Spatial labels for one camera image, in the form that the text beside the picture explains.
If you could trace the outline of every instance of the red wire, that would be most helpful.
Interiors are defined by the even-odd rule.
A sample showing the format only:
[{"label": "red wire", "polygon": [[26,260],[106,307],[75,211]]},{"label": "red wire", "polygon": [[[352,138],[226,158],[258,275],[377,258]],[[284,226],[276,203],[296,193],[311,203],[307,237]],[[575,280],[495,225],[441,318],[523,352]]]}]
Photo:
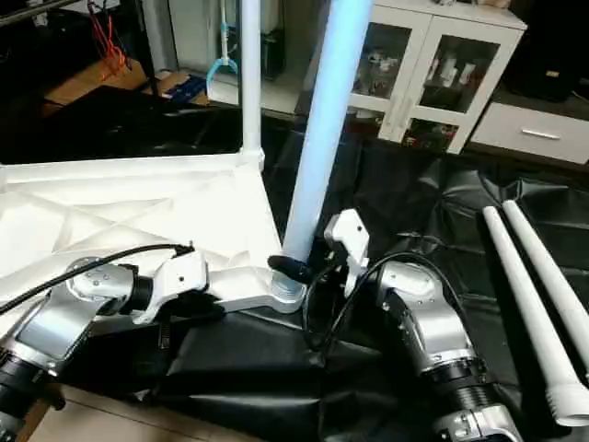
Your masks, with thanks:
[{"label": "red wire", "polygon": [[96,14],[93,10],[93,3],[88,1],[88,11],[90,13],[90,19],[92,21],[92,28],[94,32],[95,40],[98,42],[98,52],[102,57],[103,63],[108,67],[110,70],[109,74],[105,74],[102,76],[102,80],[105,80],[109,76],[115,76],[120,71],[120,69],[125,66],[126,63],[126,56],[125,53],[121,50],[119,46],[114,44],[112,41],[112,33],[114,25],[112,23],[112,17],[107,15],[108,17],[108,30],[109,36],[107,37],[100,21],[96,17]]}]

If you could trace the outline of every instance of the black tarp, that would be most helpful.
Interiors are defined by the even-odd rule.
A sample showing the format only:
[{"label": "black tarp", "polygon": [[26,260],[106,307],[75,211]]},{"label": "black tarp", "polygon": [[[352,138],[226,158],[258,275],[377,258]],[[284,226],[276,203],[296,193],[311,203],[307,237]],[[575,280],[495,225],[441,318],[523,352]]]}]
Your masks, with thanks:
[{"label": "black tarp", "polygon": [[[34,162],[208,154],[239,147],[238,111],[154,103],[99,90],[30,135],[59,140],[61,148],[5,150],[5,156],[11,152],[13,162]],[[99,118],[104,109],[112,112]],[[84,143],[68,133],[72,125],[77,133],[87,128]],[[303,129],[263,120],[263,178],[281,231]],[[318,231],[330,215],[355,207],[371,233],[372,257],[406,248],[427,253],[456,286],[473,341],[505,399],[521,402],[523,411],[514,414],[526,440],[585,440],[587,431],[552,424],[536,358],[480,222],[483,206],[507,198],[519,201],[586,305],[589,192],[583,179],[564,171],[416,152],[347,134]],[[319,239],[318,261],[323,250]],[[111,396],[157,401],[266,440],[428,440],[433,405],[411,374],[386,314],[372,301],[370,294],[361,298],[327,364],[306,349],[298,315],[258,308],[197,326],[176,324],[177,354],[156,350],[157,326],[93,338],[65,381]],[[578,357],[571,354],[582,375]]]}]

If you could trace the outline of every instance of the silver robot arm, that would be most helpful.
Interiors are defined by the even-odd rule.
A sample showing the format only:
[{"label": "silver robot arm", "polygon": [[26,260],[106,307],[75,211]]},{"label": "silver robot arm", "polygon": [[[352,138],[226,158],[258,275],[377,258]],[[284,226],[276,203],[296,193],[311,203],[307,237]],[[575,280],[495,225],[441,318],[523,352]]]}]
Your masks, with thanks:
[{"label": "silver robot arm", "polygon": [[[346,296],[366,271],[366,232],[354,210],[333,216],[325,232],[331,248],[348,255]],[[438,407],[434,432],[452,442],[496,438],[522,442],[456,306],[445,297],[441,277],[421,264],[389,261],[380,268],[373,287],[377,305],[395,319],[416,375]]]},{"label": "silver robot arm", "polygon": [[[97,259],[77,260],[67,271]],[[54,287],[0,343],[0,442],[14,440],[30,406],[47,398],[46,386],[62,373],[97,316],[121,313],[146,324],[168,301],[207,285],[206,262],[192,251],[165,261],[153,277],[108,263]]]}]

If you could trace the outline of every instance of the white pole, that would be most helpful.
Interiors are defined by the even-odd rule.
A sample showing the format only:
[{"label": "white pole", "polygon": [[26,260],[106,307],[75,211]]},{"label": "white pole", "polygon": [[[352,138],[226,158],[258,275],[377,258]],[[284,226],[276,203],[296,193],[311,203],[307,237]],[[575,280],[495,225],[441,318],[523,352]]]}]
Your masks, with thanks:
[{"label": "white pole", "polygon": [[587,310],[515,201],[510,200],[503,203],[503,210],[549,292],[554,307],[559,312],[567,332],[574,341],[585,368],[589,369],[589,315],[587,315]]},{"label": "white pole", "polygon": [[[283,255],[306,262],[340,141],[373,0],[331,0],[325,39]],[[301,285],[277,276],[274,293],[301,296]]]},{"label": "white pole", "polygon": [[536,350],[547,383],[546,398],[554,419],[564,426],[589,425],[589,390],[577,378],[571,360],[497,209],[485,207],[483,215]]},{"label": "white pole", "polygon": [[241,109],[243,112],[242,154],[257,159],[263,167],[261,150],[261,63],[260,0],[241,0]]}]

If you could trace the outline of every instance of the white metal frame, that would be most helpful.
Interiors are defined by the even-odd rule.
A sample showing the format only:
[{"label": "white metal frame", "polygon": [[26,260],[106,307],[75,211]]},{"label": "white metal frame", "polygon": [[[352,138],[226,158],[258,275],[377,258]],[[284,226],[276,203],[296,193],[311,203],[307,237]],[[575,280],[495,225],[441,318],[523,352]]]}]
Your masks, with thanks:
[{"label": "white metal frame", "polygon": [[[509,63],[522,34],[523,31],[520,29],[508,29],[455,18],[434,17],[422,46],[420,59],[412,73],[412,80],[403,100],[401,111],[394,121],[395,127],[393,127],[388,139],[400,142],[412,119],[453,124],[458,126],[458,131],[447,151],[453,154],[460,153],[492,91],[497,86],[505,67]],[[418,104],[432,60],[443,36],[486,41],[499,45],[467,112],[440,110]]]}]

